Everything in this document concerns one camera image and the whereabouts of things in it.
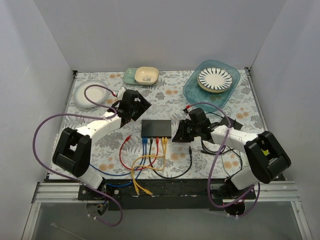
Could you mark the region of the black network switch box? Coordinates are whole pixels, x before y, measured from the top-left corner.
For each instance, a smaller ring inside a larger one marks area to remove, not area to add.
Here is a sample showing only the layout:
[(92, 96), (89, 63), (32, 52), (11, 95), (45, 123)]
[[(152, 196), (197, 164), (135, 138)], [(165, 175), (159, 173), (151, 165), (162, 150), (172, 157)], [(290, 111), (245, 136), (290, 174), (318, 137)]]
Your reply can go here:
[(149, 120), (143, 119), (141, 122), (142, 138), (172, 138), (171, 120)]

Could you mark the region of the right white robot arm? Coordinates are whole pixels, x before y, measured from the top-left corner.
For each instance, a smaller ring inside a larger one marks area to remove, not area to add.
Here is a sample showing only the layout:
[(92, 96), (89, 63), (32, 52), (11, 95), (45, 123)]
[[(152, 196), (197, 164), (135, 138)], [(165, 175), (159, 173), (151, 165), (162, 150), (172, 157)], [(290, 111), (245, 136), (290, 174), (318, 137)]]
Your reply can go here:
[(190, 143), (196, 137), (212, 144), (226, 146), (246, 154), (249, 166), (233, 174), (211, 192), (219, 197), (237, 199), (245, 189), (257, 183), (268, 184), (288, 169), (292, 162), (270, 131), (248, 133), (221, 122), (211, 122), (201, 108), (180, 120), (172, 141)]

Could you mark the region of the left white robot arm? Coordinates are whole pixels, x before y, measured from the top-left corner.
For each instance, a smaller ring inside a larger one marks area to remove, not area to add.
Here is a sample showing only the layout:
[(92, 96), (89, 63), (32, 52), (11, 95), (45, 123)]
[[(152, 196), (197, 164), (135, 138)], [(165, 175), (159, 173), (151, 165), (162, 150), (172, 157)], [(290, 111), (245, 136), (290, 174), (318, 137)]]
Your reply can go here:
[(152, 105), (137, 90), (124, 90), (121, 97), (115, 107), (94, 117), (94, 121), (76, 129), (65, 128), (53, 154), (52, 162), (90, 186), (89, 194), (95, 200), (103, 199), (107, 191), (102, 184), (103, 177), (90, 166), (92, 145), (130, 121), (136, 121)]

